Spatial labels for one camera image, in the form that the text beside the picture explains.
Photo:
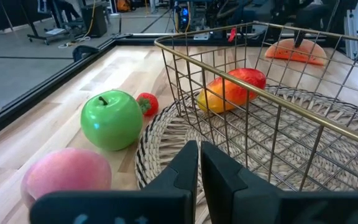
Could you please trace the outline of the round woven straw placemat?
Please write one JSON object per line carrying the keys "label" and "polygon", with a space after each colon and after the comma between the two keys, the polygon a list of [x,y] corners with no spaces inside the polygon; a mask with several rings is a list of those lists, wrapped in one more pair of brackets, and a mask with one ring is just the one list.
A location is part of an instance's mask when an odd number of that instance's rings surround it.
{"label": "round woven straw placemat", "polygon": [[[358,134],[358,106],[282,86],[267,91],[292,106]],[[210,222],[201,143],[210,142],[268,183],[293,192],[358,192],[358,142],[264,97],[217,114],[185,93],[146,127],[135,160],[138,185],[156,178],[188,141],[198,146],[195,221]]]}

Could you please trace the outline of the watermelon slice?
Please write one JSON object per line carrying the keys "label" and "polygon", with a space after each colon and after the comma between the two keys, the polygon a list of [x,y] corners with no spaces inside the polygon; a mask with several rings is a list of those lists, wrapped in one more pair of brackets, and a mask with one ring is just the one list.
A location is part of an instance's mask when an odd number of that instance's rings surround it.
{"label": "watermelon slice", "polygon": [[323,48],[314,42],[304,39],[295,47],[294,39],[283,39],[271,45],[265,52],[266,58],[307,62],[313,65],[326,65],[327,55]]}

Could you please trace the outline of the black rolling stand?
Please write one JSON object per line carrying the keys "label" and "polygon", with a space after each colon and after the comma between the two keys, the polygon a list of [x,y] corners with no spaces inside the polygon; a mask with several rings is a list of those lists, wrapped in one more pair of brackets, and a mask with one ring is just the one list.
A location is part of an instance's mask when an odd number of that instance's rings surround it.
{"label": "black rolling stand", "polygon": [[73,5],[65,0],[37,0],[37,12],[48,14],[55,21],[55,28],[45,29],[45,35],[39,35],[34,22],[29,16],[30,9],[21,0],[21,9],[25,19],[32,30],[32,34],[27,34],[30,42],[34,39],[42,40],[49,45],[50,41],[56,37],[69,37],[73,42],[80,35],[85,34],[86,24]]}

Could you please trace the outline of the orange black equipment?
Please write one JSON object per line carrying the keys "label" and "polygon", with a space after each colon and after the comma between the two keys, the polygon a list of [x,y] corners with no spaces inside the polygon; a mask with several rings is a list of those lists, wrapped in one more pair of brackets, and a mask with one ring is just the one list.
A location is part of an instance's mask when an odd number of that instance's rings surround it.
{"label": "orange black equipment", "polygon": [[116,0],[117,12],[129,12],[132,11],[132,5],[130,0]]}

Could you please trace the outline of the computer tower with lights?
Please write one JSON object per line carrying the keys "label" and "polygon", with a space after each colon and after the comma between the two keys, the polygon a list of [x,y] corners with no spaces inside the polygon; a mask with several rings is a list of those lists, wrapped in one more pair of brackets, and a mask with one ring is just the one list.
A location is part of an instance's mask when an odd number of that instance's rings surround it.
{"label": "computer tower with lights", "polygon": [[187,7],[176,6],[175,15],[175,31],[186,32],[189,28],[189,10]]}

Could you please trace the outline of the gold wire basket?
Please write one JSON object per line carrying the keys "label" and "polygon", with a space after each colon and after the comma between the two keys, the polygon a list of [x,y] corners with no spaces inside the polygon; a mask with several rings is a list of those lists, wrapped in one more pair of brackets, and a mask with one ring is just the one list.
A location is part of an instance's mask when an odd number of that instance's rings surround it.
{"label": "gold wire basket", "polygon": [[188,139],[283,190],[358,190],[358,38],[268,23],[159,37]]}

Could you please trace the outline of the small red strawberry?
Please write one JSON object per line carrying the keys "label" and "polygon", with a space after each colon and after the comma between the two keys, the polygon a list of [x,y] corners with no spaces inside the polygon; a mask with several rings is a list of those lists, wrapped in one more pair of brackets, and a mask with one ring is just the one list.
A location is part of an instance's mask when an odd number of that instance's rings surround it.
{"label": "small red strawberry", "polygon": [[141,93],[136,101],[138,102],[144,116],[153,116],[158,112],[159,104],[156,96],[151,93]]}

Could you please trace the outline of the black table frame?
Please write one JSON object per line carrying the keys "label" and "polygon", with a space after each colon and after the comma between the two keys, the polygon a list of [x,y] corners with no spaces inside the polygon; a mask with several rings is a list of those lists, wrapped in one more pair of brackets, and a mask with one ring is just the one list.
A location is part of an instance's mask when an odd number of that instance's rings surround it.
{"label": "black table frame", "polygon": [[[122,34],[116,38],[112,38],[109,41],[105,42],[99,48],[90,48],[89,52],[86,53],[85,57],[78,58],[75,60],[73,65],[68,66],[67,68],[61,70],[60,72],[54,74],[51,78],[39,84],[37,87],[28,91],[24,96],[15,100],[11,104],[3,107],[0,110],[0,131],[6,126],[15,121],[18,117],[23,115],[25,112],[33,108],[37,103],[42,101],[44,98],[51,95],[63,84],[70,81],[74,76],[76,76],[80,71],[84,70],[86,67],[93,65],[97,59],[103,56],[107,51],[115,48],[118,45],[125,46],[151,46],[155,44],[157,47],[160,47],[164,52],[172,53],[177,56],[180,60],[184,60],[188,63],[192,63],[194,60],[185,56],[181,53],[175,52],[174,48],[177,46],[207,46],[207,47],[217,47],[219,50],[238,48],[238,47],[263,47],[264,45],[271,44],[274,39],[269,38],[265,35],[264,32],[260,34],[246,34],[239,33],[236,34],[236,38],[232,42],[228,42],[227,39],[209,39],[207,41],[194,40],[194,33],[189,34],[179,34],[179,35],[146,35],[146,34]],[[319,125],[331,129],[343,136],[351,138],[358,142],[358,134],[355,131],[350,130],[349,128],[341,128],[336,124],[328,121],[324,118],[318,118],[317,116],[307,112],[306,110],[300,108],[299,106],[292,106],[289,103],[284,102],[283,100],[278,99],[276,96],[273,96],[267,93],[265,90],[259,91],[256,87],[251,84],[246,84],[238,78],[231,78],[227,73],[220,72],[215,68],[212,68],[209,65],[206,65],[204,62],[199,61],[197,63],[203,71],[212,72],[218,77],[222,77],[224,80],[230,81],[239,85],[247,90],[249,95],[250,91],[255,93],[260,93],[263,97],[268,100],[272,100],[274,103],[278,103],[284,108],[291,109],[297,113],[302,114],[304,117],[317,122]]]}

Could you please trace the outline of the red yellow mango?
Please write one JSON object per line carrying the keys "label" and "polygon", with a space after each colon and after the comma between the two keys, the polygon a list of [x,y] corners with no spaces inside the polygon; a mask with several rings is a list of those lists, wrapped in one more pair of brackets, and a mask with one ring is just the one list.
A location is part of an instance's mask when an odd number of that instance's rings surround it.
{"label": "red yellow mango", "polygon": [[[259,70],[253,68],[237,68],[229,71],[228,74],[257,88],[265,89],[266,76]],[[206,94],[204,90],[201,90],[197,97],[197,105],[205,113],[207,112],[206,105],[208,105],[210,111],[215,113],[224,112],[223,88],[225,88],[226,111],[235,108],[235,106],[228,103],[228,101],[237,106],[241,106],[247,103],[247,99],[252,101],[258,97],[258,94],[254,91],[250,91],[250,95],[247,97],[247,90],[245,88],[227,80],[223,81],[222,77],[215,78],[207,84],[206,87]]]}

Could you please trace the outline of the green plastic apple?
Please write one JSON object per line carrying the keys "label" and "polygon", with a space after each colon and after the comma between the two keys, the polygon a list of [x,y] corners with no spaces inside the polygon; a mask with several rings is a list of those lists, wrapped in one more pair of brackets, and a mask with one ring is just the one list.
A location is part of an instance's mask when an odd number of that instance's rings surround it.
{"label": "green plastic apple", "polygon": [[85,103],[80,125],[93,145],[107,151],[119,151],[138,138],[143,114],[132,95],[121,90],[110,90]]}

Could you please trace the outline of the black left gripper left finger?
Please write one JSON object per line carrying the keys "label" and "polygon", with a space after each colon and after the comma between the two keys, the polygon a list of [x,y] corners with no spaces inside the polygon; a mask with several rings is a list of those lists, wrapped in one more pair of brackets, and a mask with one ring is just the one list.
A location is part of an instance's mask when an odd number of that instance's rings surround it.
{"label": "black left gripper left finger", "polygon": [[198,146],[188,141],[141,190],[61,191],[38,199],[31,224],[194,224]]}

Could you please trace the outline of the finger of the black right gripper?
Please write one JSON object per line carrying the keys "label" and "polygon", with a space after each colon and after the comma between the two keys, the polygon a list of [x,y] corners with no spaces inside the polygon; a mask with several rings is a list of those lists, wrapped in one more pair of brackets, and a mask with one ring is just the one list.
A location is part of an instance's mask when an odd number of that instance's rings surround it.
{"label": "finger of the black right gripper", "polygon": [[305,37],[305,32],[302,30],[294,32],[294,47],[298,48],[302,44],[302,41]]}

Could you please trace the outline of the black box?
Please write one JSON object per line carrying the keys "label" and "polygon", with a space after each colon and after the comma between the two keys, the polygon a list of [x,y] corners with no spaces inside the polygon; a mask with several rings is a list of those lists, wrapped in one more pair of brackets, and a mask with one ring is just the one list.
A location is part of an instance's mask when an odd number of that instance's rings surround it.
{"label": "black box", "polygon": [[107,32],[105,5],[96,2],[81,8],[81,14],[89,37],[102,37]]}

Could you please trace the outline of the silver aluminium profile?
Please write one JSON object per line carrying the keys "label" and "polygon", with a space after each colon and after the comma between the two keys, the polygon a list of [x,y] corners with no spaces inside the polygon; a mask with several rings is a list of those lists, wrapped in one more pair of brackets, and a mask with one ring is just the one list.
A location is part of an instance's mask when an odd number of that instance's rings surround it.
{"label": "silver aluminium profile", "polygon": [[[344,34],[352,37],[357,36],[356,25],[354,23],[354,15],[351,9],[346,11],[346,16],[344,18]],[[356,59],[358,55],[358,41],[346,39],[346,55],[351,59]]]}

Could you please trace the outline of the pink peach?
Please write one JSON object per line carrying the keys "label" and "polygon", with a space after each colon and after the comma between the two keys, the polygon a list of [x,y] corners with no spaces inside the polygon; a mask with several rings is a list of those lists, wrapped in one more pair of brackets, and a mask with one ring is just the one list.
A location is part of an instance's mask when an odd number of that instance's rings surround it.
{"label": "pink peach", "polygon": [[27,208],[41,196],[60,190],[109,190],[111,166],[104,156],[86,149],[65,148],[51,152],[25,173],[22,201]]}

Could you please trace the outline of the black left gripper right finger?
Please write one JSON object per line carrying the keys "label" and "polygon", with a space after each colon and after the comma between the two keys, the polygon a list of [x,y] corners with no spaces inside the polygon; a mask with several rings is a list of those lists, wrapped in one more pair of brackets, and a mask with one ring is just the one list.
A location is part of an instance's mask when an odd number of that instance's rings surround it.
{"label": "black left gripper right finger", "polygon": [[281,190],[206,141],[201,172],[212,224],[358,224],[358,192]]}

